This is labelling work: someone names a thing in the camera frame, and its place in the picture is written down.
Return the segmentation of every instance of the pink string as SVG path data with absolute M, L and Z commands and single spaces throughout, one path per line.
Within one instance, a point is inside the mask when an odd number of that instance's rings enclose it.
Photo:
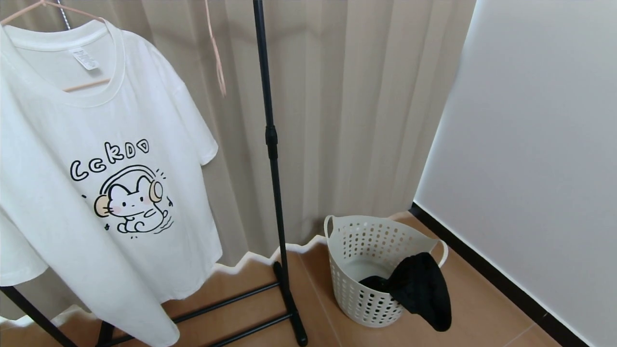
M 223 96 L 227 95 L 227 89 L 225 88 L 225 76 L 223 76 L 223 66 L 221 65 L 221 57 L 218 55 L 217 41 L 212 34 L 212 25 L 210 24 L 210 9 L 208 9 L 208 0 L 205 0 L 205 17 L 208 21 L 208 31 L 210 32 L 210 41 L 212 42 L 212 48 L 214 48 L 214 58 L 217 60 L 217 78 L 218 86 L 221 89 Z

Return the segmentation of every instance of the basket bottom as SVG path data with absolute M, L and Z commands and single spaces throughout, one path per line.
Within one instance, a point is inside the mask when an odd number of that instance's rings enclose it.
M 390 269 L 389 266 L 384 264 L 377 264 L 375 262 L 369 260 L 356 260 L 350 263 L 347 263 L 342 267 L 342 270 L 347 274 L 351 279 L 359 282 L 363 279 L 371 276 L 380 276 L 383 278 L 389 278 L 392 275 L 393 269 Z

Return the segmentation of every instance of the black cloth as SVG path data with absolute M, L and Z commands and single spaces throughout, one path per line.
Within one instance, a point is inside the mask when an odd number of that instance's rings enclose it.
M 413 314 L 419 314 L 438 332 L 452 325 L 450 295 L 444 276 L 429 253 L 406 257 L 389 279 L 371 276 L 360 281 L 368 288 L 389 293 Z

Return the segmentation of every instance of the cartoon cat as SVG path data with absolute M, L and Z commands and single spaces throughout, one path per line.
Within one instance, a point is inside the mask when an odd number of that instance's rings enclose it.
M 150 181 L 141 176 L 137 181 L 137 190 L 130 191 L 121 184 L 114 184 L 109 193 L 109 213 L 123 217 L 126 222 L 118 224 L 121 233 L 147 233 L 158 228 L 167 216 L 167 210 L 161 211 L 150 199 Z

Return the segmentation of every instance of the short sleeve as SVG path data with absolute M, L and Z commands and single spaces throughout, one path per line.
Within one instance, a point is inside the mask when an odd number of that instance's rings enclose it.
M 199 156 L 199 163 L 206 165 L 218 151 L 218 144 L 212 136 L 212 132 L 205 124 L 195 102 L 189 94 L 186 86 L 182 84 L 173 94 L 173 102 L 180 113 L 180 118 L 188 133 L 191 143 Z
M 4 209 L 0 209 L 0 286 L 29 281 L 47 267 Z

